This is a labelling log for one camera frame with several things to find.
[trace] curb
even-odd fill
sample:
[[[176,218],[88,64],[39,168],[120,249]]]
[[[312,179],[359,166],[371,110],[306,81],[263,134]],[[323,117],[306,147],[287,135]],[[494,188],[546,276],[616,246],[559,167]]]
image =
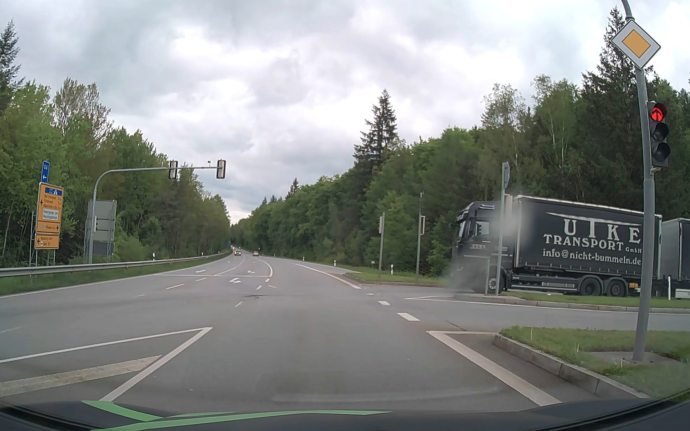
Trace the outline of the curb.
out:
[[[436,285],[433,283],[411,283],[411,282],[404,282],[404,281],[366,281],[366,280],[361,280],[357,279],[355,277],[352,277],[346,274],[337,274],[337,275],[342,275],[344,278],[355,281],[359,285],[388,285],[388,286],[408,286],[408,287],[419,287],[419,288],[442,288],[443,286],[441,285]]]
[[[511,296],[484,296],[481,294],[454,294],[454,299],[471,302],[491,302],[494,304],[531,305],[533,307],[546,308],[571,308],[574,310],[600,310],[600,311],[631,311],[637,312],[637,307],[624,307],[622,305],[595,305],[574,304],[570,302],[532,301]],[[690,308],[651,308],[652,313],[663,314],[690,314]]]
[[[601,376],[598,373],[594,373],[578,365],[569,364],[553,355],[546,354],[519,341],[504,337],[503,335],[494,335],[494,345],[513,356],[519,357],[546,370],[548,373],[561,377],[581,387],[587,392],[594,393],[598,397],[625,399],[649,398],[649,396],[643,392],[639,392],[609,377]]]

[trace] blue road sign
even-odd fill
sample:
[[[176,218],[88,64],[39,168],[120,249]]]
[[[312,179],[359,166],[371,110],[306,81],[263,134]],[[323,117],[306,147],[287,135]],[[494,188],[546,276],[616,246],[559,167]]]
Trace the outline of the blue road sign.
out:
[[[49,182],[50,179],[50,162],[42,162],[42,182]]]

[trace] yellow direction sign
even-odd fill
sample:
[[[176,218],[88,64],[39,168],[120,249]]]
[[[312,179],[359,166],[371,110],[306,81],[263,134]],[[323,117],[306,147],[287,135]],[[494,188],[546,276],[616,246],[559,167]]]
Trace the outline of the yellow direction sign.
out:
[[[56,233],[56,228],[57,232],[59,232],[62,218],[63,188],[39,182],[39,201],[36,207],[36,232]]]
[[[661,48],[635,21],[628,21],[611,42],[624,52],[638,69],[643,69]]]
[[[60,239],[57,235],[36,234],[36,239],[34,241],[35,249],[57,249],[59,245]]]

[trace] windshield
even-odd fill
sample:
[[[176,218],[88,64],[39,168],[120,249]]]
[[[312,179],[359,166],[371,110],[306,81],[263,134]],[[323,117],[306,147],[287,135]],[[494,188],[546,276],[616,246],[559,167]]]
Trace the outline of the windshield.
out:
[[[690,0],[0,0],[18,421],[610,399],[690,403]]]

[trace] cloud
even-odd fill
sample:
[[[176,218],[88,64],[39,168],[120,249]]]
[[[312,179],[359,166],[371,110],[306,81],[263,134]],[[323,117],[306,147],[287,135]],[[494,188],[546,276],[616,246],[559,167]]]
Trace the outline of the cloud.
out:
[[[688,85],[690,1],[634,2],[661,45],[652,64]],[[293,178],[352,165],[386,88],[408,141],[479,123],[494,83],[530,100],[539,73],[581,82],[595,68],[609,10],[597,2],[0,0],[14,18],[27,79],[96,82],[117,125],[180,162],[228,161],[200,178],[233,220]]]

